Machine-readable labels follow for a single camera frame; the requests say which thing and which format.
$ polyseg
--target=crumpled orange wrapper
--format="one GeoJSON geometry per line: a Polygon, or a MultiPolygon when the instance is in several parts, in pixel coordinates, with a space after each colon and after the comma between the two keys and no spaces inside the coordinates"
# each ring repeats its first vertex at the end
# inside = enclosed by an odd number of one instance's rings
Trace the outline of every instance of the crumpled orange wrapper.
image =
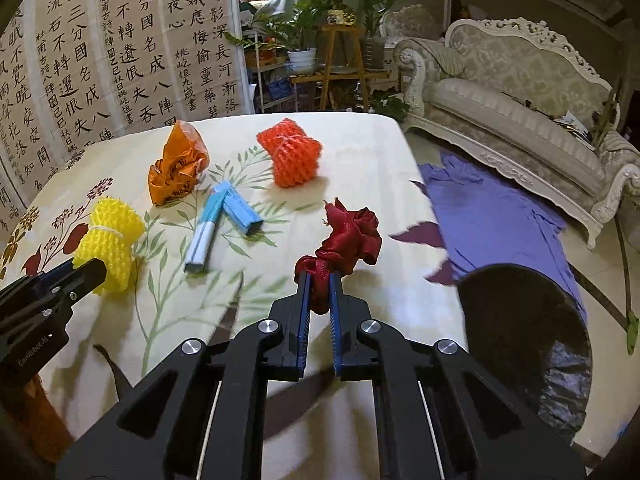
{"type": "Polygon", "coordinates": [[[149,195],[154,205],[188,195],[200,172],[209,166],[209,152],[198,131],[178,119],[169,134],[162,158],[149,167],[149,195]]]}

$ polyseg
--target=tablecloth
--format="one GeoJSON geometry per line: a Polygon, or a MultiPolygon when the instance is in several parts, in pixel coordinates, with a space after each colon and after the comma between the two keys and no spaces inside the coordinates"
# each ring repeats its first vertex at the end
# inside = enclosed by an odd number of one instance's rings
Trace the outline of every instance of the tablecloth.
{"type": "MultiPolygon", "coordinates": [[[[90,294],[76,304],[67,325],[70,342],[41,372],[50,401],[74,436],[116,402],[111,371],[92,345],[104,346],[135,384],[185,339],[209,338],[241,271],[244,287],[232,335],[264,318],[274,300],[296,290],[293,269],[299,257],[313,254],[328,237],[324,200],[335,197],[348,209],[375,211],[383,238],[378,263],[359,262],[343,279],[345,292],[366,300],[373,316],[407,338],[431,344],[448,337],[466,348],[456,289],[444,284],[447,280],[433,279],[442,275],[447,253],[395,121],[328,112],[193,124],[211,158],[196,192],[163,208],[151,204],[146,176],[149,165],[161,157],[170,127],[100,142],[52,177],[2,256],[2,286],[27,269],[49,270],[65,261],[101,196],[125,200],[143,218],[145,233],[134,246],[130,289],[105,297],[90,294]],[[284,117],[323,145],[318,177],[290,189],[273,184],[270,158],[255,140],[284,117]],[[190,278],[181,260],[197,213],[212,185],[225,179],[260,212],[263,229],[247,239],[223,220],[209,270],[190,278]]],[[[272,406],[280,407],[268,420],[265,480],[378,478],[371,386],[341,384],[326,371],[332,366],[328,323],[328,316],[312,314],[305,379],[295,386],[297,393],[287,396],[290,383],[270,383],[270,400],[277,401],[272,406]]]]}

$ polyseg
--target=silver screw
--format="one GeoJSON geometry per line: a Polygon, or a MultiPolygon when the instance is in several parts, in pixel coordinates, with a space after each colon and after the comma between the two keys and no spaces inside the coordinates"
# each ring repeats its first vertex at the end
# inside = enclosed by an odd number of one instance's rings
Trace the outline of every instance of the silver screw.
{"type": "Polygon", "coordinates": [[[458,343],[451,339],[441,339],[438,341],[438,350],[446,355],[455,354],[458,351],[458,343]]]}
{"type": "Polygon", "coordinates": [[[274,319],[265,319],[258,325],[258,330],[265,334],[270,334],[278,329],[278,322],[274,319]]]}
{"type": "Polygon", "coordinates": [[[185,354],[197,354],[200,350],[202,350],[202,343],[197,339],[189,339],[182,343],[182,351],[185,354]]]}
{"type": "Polygon", "coordinates": [[[367,319],[360,324],[360,328],[367,334],[375,334],[376,332],[380,332],[382,326],[375,319],[367,319]]]}

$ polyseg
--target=sofa armrest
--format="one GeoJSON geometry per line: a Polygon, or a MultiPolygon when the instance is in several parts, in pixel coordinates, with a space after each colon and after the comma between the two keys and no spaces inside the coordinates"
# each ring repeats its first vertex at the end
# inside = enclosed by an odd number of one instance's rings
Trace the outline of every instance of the sofa armrest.
{"type": "Polygon", "coordinates": [[[607,133],[598,147],[597,155],[605,174],[605,186],[591,215],[601,223],[611,220],[623,190],[640,198],[640,152],[616,131],[607,133]]]}
{"type": "Polygon", "coordinates": [[[410,112],[420,117],[424,115],[425,89],[430,84],[448,76],[457,76],[465,69],[460,54],[437,41],[422,38],[405,38],[394,49],[394,61],[400,70],[414,72],[404,100],[410,112]]]}

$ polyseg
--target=purple fabric on floor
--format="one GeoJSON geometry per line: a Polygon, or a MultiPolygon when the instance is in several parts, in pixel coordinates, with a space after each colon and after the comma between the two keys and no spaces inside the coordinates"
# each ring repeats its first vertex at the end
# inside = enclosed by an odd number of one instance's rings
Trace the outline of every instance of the purple fabric on floor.
{"type": "Polygon", "coordinates": [[[490,264],[538,270],[571,294],[586,324],[578,285],[558,238],[564,221],[542,200],[452,153],[444,168],[420,166],[454,277],[490,264]]]}

